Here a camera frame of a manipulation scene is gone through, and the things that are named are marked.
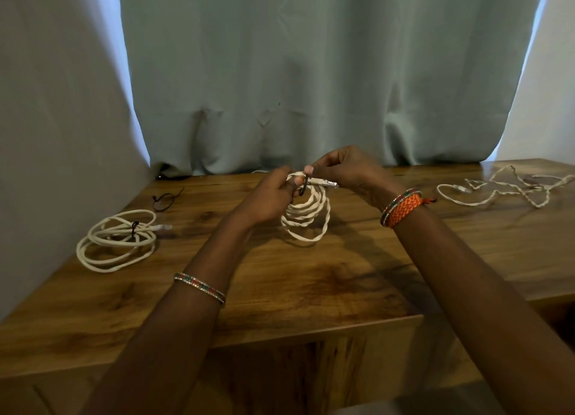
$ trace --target person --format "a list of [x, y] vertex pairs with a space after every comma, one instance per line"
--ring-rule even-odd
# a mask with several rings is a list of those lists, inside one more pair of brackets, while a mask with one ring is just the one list
[[[226, 291], [250, 232], [284, 214], [302, 178], [267, 175], [226, 215], [185, 273]], [[336, 181], [382, 211], [403, 186], [355, 146], [327, 153], [307, 175]], [[509, 413], [575, 413], [575, 356], [529, 304], [435, 213], [419, 206], [393, 230], [451, 326]], [[210, 346], [220, 304], [175, 282], [97, 385], [84, 415], [177, 414]]]

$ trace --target orange bracelet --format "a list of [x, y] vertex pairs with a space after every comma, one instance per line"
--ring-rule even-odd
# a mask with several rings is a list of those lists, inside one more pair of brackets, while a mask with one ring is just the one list
[[399, 223], [412, 210], [421, 205], [428, 205], [429, 203], [435, 203], [435, 200], [422, 199], [419, 194], [410, 195], [393, 209], [389, 215], [386, 226], [393, 228], [393, 226]]

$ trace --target green curtain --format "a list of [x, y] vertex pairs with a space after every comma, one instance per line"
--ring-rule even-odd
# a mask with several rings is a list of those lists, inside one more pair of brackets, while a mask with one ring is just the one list
[[539, 0], [121, 0], [134, 106], [168, 175], [358, 144], [383, 164], [485, 159]]

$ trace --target wall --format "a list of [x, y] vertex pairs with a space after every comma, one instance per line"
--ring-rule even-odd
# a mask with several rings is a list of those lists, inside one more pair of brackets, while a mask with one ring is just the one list
[[0, 0], [0, 318], [151, 179], [85, 2]]
[[547, 0], [498, 160], [542, 157], [575, 164], [575, 5]]

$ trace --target wooden table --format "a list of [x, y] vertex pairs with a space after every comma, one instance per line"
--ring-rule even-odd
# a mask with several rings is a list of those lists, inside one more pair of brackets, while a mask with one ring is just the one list
[[[513, 164], [521, 174], [575, 173], [545, 160]], [[393, 172], [433, 195], [439, 183], [487, 178], [502, 165]], [[149, 259], [99, 274], [73, 256], [0, 325], [0, 412], [77, 413], [172, 275], [261, 177], [158, 180], [134, 198], [127, 209], [151, 208], [152, 195], [185, 187], [158, 214], [173, 229], [159, 233]], [[318, 414], [481, 377], [378, 211], [347, 190], [329, 198], [331, 221], [317, 244], [291, 240], [279, 223], [255, 230], [191, 396], [194, 413]], [[540, 210], [516, 196], [483, 208], [440, 200], [432, 209], [530, 302], [573, 302], [575, 183]]]

